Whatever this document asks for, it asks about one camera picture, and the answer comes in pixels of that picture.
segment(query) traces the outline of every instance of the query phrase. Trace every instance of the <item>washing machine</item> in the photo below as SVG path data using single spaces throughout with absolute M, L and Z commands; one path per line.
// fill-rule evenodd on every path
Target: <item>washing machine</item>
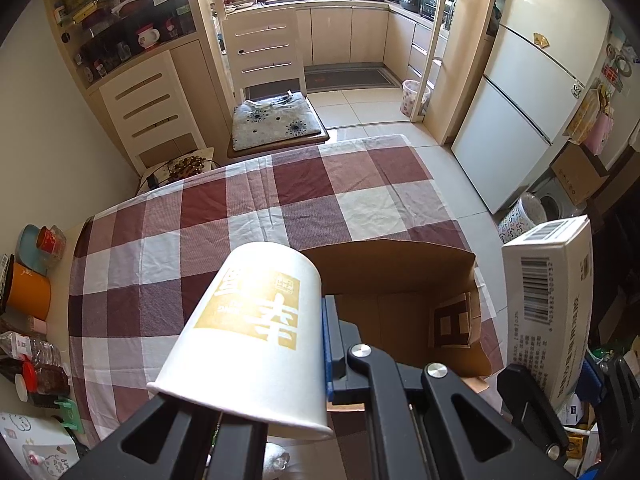
M 533 194 L 540 199 L 545 208 L 546 220 L 558 220 L 579 216 L 586 208 L 586 204 L 575 206 L 567 195 L 562 184 L 556 177 L 543 181 L 536 187 Z

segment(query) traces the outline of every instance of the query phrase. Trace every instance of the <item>white refrigerator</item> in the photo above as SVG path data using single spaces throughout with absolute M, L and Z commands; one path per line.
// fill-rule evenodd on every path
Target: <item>white refrigerator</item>
M 453 153 L 495 213 L 580 104 L 609 30 L 600 0 L 506 0 L 491 56 Z M 534 44 L 534 35 L 548 46 Z

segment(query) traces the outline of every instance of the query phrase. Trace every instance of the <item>orange pot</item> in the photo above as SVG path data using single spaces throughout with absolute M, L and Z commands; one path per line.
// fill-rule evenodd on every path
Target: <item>orange pot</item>
M 47 319 L 51 301 L 49 279 L 23 267 L 15 261 L 13 255 L 9 261 L 6 288 L 9 288 L 6 300 L 8 306 L 43 321 Z

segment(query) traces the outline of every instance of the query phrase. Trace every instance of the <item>microwave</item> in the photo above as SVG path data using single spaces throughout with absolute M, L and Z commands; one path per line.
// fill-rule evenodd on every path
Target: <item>microwave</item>
M 438 0 L 420 0 L 420 15 L 428 20 L 433 21 L 436 16 L 436 4 Z M 444 4 L 444 12 L 442 14 L 442 23 L 444 28 L 449 30 L 453 20 L 453 10 L 456 6 L 456 0 L 446 0 Z

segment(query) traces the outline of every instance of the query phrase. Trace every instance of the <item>chair cushion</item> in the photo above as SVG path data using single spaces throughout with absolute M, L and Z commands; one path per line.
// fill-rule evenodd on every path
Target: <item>chair cushion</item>
M 320 123 L 306 98 L 295 92 L 258 102 L 245 101 L 234 111 L 232 146 L 236 152 L 278 140 L 318 134 Z

